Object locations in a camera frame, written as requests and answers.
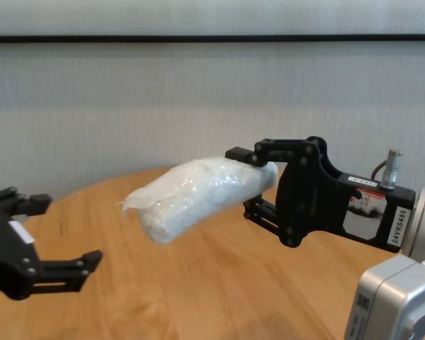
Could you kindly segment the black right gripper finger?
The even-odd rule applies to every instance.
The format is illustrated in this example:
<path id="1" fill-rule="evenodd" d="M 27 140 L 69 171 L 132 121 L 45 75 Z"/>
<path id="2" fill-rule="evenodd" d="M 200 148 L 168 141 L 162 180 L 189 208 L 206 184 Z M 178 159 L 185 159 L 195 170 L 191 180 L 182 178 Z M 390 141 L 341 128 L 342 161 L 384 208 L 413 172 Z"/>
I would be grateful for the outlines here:
<path id="1" fill-rule="evenodd" d="M 270 233 L 280 236 L 276 204 L 264 199 L 262 194 L 243 202 L 244 218 Z"/>
<path id="2" fill-rule="evenodd" d="M 263 167 L 269 162 L 286 162 L 307 168 L 309 166 L 308 139 L 277 140 L 263 139 L 254 145 L 254 149 L 233 147 L 225 152 L 227 159 L 252 166 Z"/>

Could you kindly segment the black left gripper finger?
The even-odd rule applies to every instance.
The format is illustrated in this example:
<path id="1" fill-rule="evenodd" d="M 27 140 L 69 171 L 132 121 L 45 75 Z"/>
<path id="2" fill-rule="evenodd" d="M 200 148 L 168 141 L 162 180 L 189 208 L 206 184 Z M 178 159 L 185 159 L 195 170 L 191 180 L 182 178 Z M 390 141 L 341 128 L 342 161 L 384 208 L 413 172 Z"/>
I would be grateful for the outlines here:
<path id="1" fill-rule="evenodd" d="M 48 194 L 26 196 L 13 186 L 0 190 L 0 211 L 9 216 L 44 215 L 51 202 L 52 197 Z"/>
<path id="2" fill-rule="evenodd" d="M 72 260 L 41 261 L 30 294 L 77 293 L 102 258 L 103 252 L 95 250 Z"/>

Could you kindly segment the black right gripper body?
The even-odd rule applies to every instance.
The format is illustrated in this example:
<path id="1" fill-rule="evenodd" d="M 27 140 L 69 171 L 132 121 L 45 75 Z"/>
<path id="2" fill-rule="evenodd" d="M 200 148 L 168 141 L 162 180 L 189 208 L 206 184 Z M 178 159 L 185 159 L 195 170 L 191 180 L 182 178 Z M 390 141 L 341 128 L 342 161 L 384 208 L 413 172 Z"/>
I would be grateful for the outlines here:
<path id="1" fill-rule="evenodd" d="M 278 183 L 276 217 L 280 241 L 297 247 L 311 232 L 397 252 L 414 207 L 414 190 L 339 171 L 321 137 L 276 140 L 286 158 Z"/>

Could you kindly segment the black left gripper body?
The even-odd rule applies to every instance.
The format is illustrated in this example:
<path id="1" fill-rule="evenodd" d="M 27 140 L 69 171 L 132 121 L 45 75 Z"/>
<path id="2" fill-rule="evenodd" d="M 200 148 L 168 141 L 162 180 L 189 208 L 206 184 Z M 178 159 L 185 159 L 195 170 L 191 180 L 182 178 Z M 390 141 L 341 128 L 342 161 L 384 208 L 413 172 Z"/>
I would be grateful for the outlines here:
<path id="1" fill-rule="evenodd" d="M 40 259 L 35 240 L 13 217 L 0 211 L 0 292 L 23 300 L 31 296 Z"/>

